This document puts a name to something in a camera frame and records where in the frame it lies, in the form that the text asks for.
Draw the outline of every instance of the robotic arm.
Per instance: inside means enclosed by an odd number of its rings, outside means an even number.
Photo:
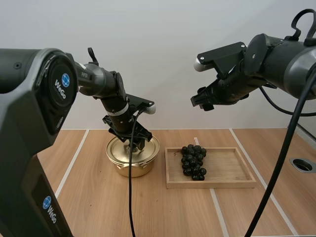
[[[153,101],[125,93],[121,75],[93,62],[76,63],[58,49],[0,49],[0,233],[72,237],[37,153],[53,145],[79,91],[100,99],[103,121],[130,140],[133,114],[155,112]],[[152,134],[138,122],[133,146]]]
[[[238,42],[199,54],[195,70],[203,72],[215,68],[218,74],[216,81],[200,88],[191,98],[193,106],[200,105],[209,111],[214,109],[213,105],[232,105],[248,98],[250,92],[261,86],[278,87],[299,98],[316,63],[316,41],[312,38],[316,18],[305,41],[298,41],[301,31],[296,23],[307,12],[315,11],[306,9],[294,18],[294,36],[279,39],[260,34],[248,47]],[[315,98],[316,85],[307,99]]]

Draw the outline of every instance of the grape cluster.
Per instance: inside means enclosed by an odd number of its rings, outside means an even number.
[[[184,175],[191,176],[194,181],[203,181],[206,169],[201,167],[203,165],[202,160],[206,157],[206,149],[199,145],[189,144],[181,149],[181,154],[183,155],[181,163]]]

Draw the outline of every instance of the black robotic arm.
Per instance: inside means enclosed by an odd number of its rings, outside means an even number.
[[[72,237],[37,153],[53,145],[78,90],[100,99],[104,122],[120,140],[131,140],[133,114],[155,104],[125,93],[119,73],[71,54],[0,49],[0,233],[4,237]],[[133,145],[152,134],[135,124]]]

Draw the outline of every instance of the white line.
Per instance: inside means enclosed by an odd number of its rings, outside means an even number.
[[[195,137],[194,140],[196,142],[196,145],[199,145],[198,138]],[[221,211],[221,207],[218,204],[218,200],[217,200],[217,197],[216,197],[216,194],[215,194],[215,190],[214,189],[209,189],[209,190],[211,191],[213,203],[214,203],[214,206],[215,206],[215,209],[216,209],[216,213],[217,213],[217,217],[218,217],[219,223],[220,223],[221,228],[222,228],[223,236],[224,237],[229,237],[229,234],[228,234],[228,231],[227,231],[227,227],[226,227],[226,223],[225,223],[222,211]]]
[[[85,141],[88,133],[89,133],[89,129],[85,131],[84,136],[83,136],[83,138],[82,138],[82,140],[81,140],[81,142],[80,142],[80,144],[79,144],[79,146],[78,146],[78,148],[76,150],[76,153],[74,154],[74,157],[71,160],[71,162],[70,162],[70,164],[69,164],[69,166],[68,166],[68,168],[66,170],[66,173],[64,174],[64,177],[63,177],[63,179],[61,180],[61,182],[60,182],[60,184],[58,186],[57,191],[55,192],[56,198],[58,198],[58,196],[59,196],[59,194],[60,194],[60,192],[61,192],[61,190],[62,190],[62,188],[63,188],[63,186],[64,186],[64,184],[66,182],[66,179],[67,179],[67,177],[68,177],[68,175],[69,175],[69,173],[70,173],[70,171],[71,171],[71,169],[72,169],[72,167],[73,167],[73,165],[74,165],[74,163],[75,163],[75,161],[77,159],[77,156],[79,155],[79,152],[80,152],[80,150],[81,150],[81,148],[82,148],[82,146],[84,144],[84,141]]]
[[[262,183],[263,187],[265,189],[267,189],[267,184],[264,181],[264,179],[262,178],[261,174],[259,173],[259,171],[257,170],[255,164],[252,162],[250,156],[248,155],[248,153],[246,152],[246,150],[244,149],[244,147],[242,146],[242,144],[240,143],[240,141],[238,140],[238,138],[236,137],[234,131],[230,128],[229,131],[231,132],[232,136],[235,138],[236,142],[238,143],[240,149],[242,150],[242,152],[244,153],[244,155],[246,156],[248,162],[250,163],[251,167],[253,168],[253,170],[255,171],[256,175],[258,176],[260,182]],[[299,236],[297,231],[295,230],[294,226],[292,225],[291,221],[288,219],[288,217],[286,216],[286,214],[284,213],[282,207],[280,206],[280,204],[278,203],[278,201],[276,200],[275,196],[273,194],[270,195],[271,200],[273,201],[274,205],[276,206],[277,210],[279,211],[280,215],[282,216],[283,220],[285,221],[285,223],[287,224],[288,228],[291,230],[292,234],[294,236]]]

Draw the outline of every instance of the wego logo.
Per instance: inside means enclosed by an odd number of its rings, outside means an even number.
[[[65,95],[65,91],[61,88],[61,85],[59,83],[59,81],[56,79],[55,82],[55,87],[57,88],[59,94],[61,95],[61,97],[63,97],[63,99],[66,99],[66,95]]]
[[[45,197],[43,201],[43,209],[48,209],[47,213],[51,219],[51,221],[55,224],[57,219],[56,219],[56,214],[54,213],[54,208],[50,205],[51,204],[51,197],[47,196]]]

